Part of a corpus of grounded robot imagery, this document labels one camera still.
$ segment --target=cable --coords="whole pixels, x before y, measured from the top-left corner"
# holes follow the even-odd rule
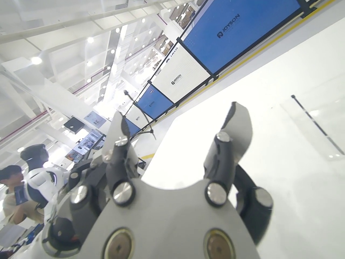
[[[128,97],[131,99],[131,101],[133,102],[133,104],[136,104],[136,102],[133,100],[133,98],[129,95],[128,91],[124,90],[124,94],[125,94],[126,96],[128,96]],[[136,136],[138,136],[138,135],[140,135],[140,134],[144,134],[144,133],[152,133],[154,139],[157,140],[157,139],[156,139],[156,136],[154,135],[152,126],[151,126],[151,124],[150,124],[150,122],[149,122],[149,119],[147,118],[145,112],[141,109],[141,107],[139,107],[139,106],[136,106],[136,107],[137,107],[137,108],[142,112],[142,114],[144,115],[144,117],[145,117],[145,119],[146,119],[148,125],[150,126],[150,130],[149,130],[149,131],[145,131],[145,132],[138,132],[138,133],[135,133],[135,134],[130,138],[130,141],[132,141],[132,139],[133,139],[134,137],[136,137]]]

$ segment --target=joyson logo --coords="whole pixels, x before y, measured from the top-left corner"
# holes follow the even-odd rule
[[[182,77],[182,75],[179,74],[179,76],[177,76],[177,77],[174,79],[174,81],[171,81],[171,84],[175,85],[175,83],[176,83],[177,81],[179,81],[181,77]]]
[[[232,27],[232,25],[238,20],[239,17],[240,17],[239,14],[234,16],[234,18],[228,22],[228,24],[222,29],[222,31],[217,33],[217,37],[221,38],[224,35],[224,33]]]

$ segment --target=black hair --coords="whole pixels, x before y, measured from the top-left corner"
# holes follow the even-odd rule
[[[9,165],[0,170],[0,181],[8,180],[14,174],[21,173],[22,169],[18,165]]]

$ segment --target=person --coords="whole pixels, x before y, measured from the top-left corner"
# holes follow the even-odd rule
[[[38,223],[44,223],[44,211],[32,200],[16,205],[15,187],[24,185],[22,169],[18,165],[9,165],[0,170],[0,183],[8,187],[2,203],[8,223],[19,224],[27,217]]]

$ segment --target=exhibition booth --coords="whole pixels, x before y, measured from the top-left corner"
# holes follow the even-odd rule
[[[131,135],[148,127],[141,110],[157,121],[323,1],[206,0],[127,111]]]

